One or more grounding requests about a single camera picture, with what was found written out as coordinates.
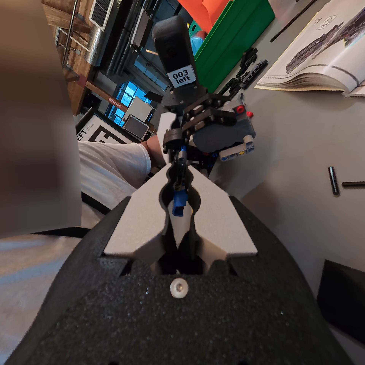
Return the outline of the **short black toy axle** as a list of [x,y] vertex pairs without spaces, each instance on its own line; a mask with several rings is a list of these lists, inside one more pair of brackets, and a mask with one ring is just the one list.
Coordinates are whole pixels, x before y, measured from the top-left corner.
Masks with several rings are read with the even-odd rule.
[[339,196],[340,190],[339,190],[338,180],[336,177],[335,168],[333,166],[328,167],[328,173],[329,173],[332,193],[334,196]]

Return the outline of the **long thin black axle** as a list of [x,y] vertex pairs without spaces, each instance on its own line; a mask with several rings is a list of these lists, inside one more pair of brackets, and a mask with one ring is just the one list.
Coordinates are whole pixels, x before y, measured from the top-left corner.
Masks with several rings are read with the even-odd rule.
[[302,16],[314,3],[316,0],[311,0],[298,14],[295,15],[271,40],[270,43],[274,42],[286,29],[290,27],[300,16]]

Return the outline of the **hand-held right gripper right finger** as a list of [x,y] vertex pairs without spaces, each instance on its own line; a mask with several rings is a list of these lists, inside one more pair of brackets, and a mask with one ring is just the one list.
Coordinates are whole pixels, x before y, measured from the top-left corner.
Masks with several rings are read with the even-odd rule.
[[193,166],[187,167],[186,184],[192,213],[185,247],[202,272],[216,260],[256,256],[258,250],[230,196]]

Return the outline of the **metal air duct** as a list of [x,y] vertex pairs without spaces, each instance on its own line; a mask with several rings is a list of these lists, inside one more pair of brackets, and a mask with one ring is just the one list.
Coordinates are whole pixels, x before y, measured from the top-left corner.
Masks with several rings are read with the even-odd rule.
[[92,26],[89,34],[84,60],[92,66],[99,67],[107,44],[107,33],[96,25]]

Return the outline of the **white air vent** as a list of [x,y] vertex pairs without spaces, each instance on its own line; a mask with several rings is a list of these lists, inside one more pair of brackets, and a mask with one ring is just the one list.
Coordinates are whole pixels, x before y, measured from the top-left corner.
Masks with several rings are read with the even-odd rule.
[[114,0],[94,0],[92,3],[89,20],[103,28],[110,15]]

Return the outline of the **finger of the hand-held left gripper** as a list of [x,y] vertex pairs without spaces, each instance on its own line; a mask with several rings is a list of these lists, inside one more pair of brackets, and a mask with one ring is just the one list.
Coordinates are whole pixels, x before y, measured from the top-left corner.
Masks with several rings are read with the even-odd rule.
[[171,129],[171,126],[175,122],[176,118],[177,118],[176,113],[172,112],[165,112],[162,113],[160,116],[159,125],[157,129],[157,138],[161,150],[163,150],[163,140],[165,133],[166,131]]

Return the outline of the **white board panel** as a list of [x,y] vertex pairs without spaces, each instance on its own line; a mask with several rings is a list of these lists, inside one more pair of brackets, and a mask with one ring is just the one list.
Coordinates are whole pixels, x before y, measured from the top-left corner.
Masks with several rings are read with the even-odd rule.
[[150,104],[145,103],[138,97],[135,97],[125,112],[122,120],[126,121],[130,115],[146,123],[149,121],[151,115],[155,112],[155,109]]

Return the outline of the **dark flat object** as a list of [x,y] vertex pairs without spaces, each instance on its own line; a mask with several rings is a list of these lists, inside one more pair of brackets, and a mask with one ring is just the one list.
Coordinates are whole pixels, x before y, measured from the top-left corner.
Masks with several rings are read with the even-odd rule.
[[365,344],[365,273],[325,260],[317,294],[324,319]]

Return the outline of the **grey light panel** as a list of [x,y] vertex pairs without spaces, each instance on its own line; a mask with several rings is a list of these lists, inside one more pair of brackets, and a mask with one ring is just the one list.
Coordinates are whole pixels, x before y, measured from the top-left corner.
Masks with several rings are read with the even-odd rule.
[[153,27],[151,16],[150,11],[141,9],[130,40],[130,46],[135,52],[140,51],[147,43],[148,36]]

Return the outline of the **light blue bundle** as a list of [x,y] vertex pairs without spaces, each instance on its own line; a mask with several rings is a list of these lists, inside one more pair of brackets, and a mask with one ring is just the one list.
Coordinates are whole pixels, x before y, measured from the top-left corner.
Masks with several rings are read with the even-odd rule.
[[203,44],[204,39],[206,38],[206,32],[198,31],[192,37],[190,37],[190,43],[192,47],[193,55],[195,56],[198,52],[199,48]]

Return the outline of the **orange plastic bin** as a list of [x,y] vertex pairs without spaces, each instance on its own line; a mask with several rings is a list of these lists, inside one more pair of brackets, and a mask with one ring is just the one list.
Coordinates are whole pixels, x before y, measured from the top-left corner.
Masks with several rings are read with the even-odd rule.
[[228,0],[178,0],[199,27],[209,33]]

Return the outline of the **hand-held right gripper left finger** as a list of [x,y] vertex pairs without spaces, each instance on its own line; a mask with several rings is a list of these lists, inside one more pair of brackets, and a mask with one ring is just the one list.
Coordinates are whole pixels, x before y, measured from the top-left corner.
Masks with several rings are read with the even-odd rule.
[[174,197],[171,172],[175,167],[168,163],[131,195],[103,251],[106,256],[142,260],[148,265],[165,257],[172,265],[177,246],[168,210]]

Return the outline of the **grey black toy brick model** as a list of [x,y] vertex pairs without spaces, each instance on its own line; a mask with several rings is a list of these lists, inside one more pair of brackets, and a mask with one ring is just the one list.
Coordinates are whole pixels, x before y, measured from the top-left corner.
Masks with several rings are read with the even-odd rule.
[[228,161],[254,151],[256,136],[246,114],[244,94],[237,98],[207,93],[184,109],[179,127],[166,131],[163,153],[176,164],[172,214],[182,217],[188,200],[188,162],[209,173],[217,159]]

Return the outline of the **dark monitor screen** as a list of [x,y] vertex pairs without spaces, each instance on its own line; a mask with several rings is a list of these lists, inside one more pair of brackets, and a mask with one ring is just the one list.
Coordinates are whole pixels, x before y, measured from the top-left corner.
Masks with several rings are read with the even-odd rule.
[[124,122],[122,129],[133,135],[139,141],[143,141],[149,131],[149,126],[130,114]]

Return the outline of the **green plastic bin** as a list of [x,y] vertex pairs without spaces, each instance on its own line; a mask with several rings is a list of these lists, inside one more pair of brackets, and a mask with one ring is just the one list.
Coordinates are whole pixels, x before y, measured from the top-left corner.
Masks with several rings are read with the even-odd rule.
[[274,18],[267,0],[228,1],[194,56],[199,83],[214,92]]

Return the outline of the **pile of black toy beams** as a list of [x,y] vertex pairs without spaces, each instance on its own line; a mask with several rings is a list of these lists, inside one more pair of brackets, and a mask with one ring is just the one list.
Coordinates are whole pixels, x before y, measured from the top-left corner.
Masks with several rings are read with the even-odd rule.
[[232,78],[219,92],[219,95],[224,95],[229,92],[228,96],[233,98],[240,90],[246,90],[260,73],[268,65],[267,59],[260,60],[254,65],[252,70],[248,68],[257,60],[257,48],[250,47],[242,55],[240,70],[235,78]]

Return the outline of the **open instruction booklet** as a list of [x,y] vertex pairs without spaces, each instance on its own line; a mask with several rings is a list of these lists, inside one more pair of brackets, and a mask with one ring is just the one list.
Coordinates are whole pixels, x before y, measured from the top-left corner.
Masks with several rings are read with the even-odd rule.
[[332,0],[312,18],[256,89],[365,96],[365,1]]

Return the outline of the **person's left forearm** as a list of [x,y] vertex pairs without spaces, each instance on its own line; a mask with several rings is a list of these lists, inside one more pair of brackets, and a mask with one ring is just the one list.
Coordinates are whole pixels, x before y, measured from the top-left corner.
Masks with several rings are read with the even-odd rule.
[[163,167],[166,165],[157,135],[150,137],[146,141],[145,148],[150,156],[152,167]]

